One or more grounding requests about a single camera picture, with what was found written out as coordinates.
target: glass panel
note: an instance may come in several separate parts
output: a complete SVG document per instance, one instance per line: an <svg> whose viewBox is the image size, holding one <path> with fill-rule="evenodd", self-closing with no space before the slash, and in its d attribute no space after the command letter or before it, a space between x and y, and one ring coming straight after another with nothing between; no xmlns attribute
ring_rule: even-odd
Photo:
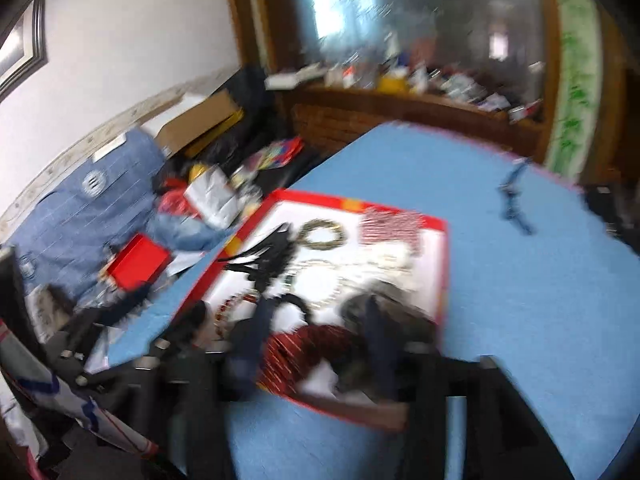
<svg viewBox="0 0 640 480"><path fill-rule="evenodd" d="M397 40L414 68L463 72L513 104L542 93L538 0L297 0L307 62L379 62Z"/></svg>

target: black picture frame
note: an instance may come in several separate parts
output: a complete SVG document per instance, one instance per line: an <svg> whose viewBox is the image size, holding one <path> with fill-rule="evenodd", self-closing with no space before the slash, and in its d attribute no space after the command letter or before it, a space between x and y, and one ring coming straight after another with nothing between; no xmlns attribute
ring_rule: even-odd
<svg viewBox="0 0 640 480"><path fill-rule="evenodd" d="M5 72L0 72L0 102L28 76L47 63L44 38L44 0L31 1L12 33L19 35L23 56L14 65L5 68Z"/></svg>

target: small red box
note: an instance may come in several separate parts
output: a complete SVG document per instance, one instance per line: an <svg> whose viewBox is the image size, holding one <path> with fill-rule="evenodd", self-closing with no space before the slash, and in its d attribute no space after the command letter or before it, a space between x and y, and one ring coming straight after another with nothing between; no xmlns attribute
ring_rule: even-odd
<svg viewBox="0 0 640 480"><path fill-rule="evenodd" d="M171 260L170 251L138 233L107 267L107 273L119 288L136 290L143 283L157 280Z"/></svg>

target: picture frame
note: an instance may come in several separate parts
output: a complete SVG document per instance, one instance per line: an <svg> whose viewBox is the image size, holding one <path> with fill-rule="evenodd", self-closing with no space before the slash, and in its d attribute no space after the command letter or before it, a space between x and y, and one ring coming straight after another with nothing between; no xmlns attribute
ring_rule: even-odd
<svg viewBox="0 0 640 480"><path fill-rule="evenodd" d="M44 0L32 0L0 46L0 102L46 63Z"/></svg>

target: blue table surface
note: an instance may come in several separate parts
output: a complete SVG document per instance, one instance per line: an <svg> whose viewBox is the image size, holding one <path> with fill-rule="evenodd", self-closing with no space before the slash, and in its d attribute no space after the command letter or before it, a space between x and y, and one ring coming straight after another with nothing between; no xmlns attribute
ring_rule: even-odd
<svg viewBox="0 0 640 480"><path fill-rule="evenodd" d="M594 480L640 412L640 262L605 234L576 190L533 170L520 181L520 205L536 235L501 219L497 186L512 167L508 158L472 143L392 123L350 144L294 188L445 219L451 279L444 353L500 359L576 479ZM110 349L111 364L146 349L215 253L132 324ZM300 468L311 468L308 477L319 480L392 478L392 467L380 464L396 462L400 436L267 394L233 406L228 416L241 480L293 479ZM449 438L447 477L453 480L460 477L463 450L456 424ZM287 444L291 439L295 446Z"/></svg>

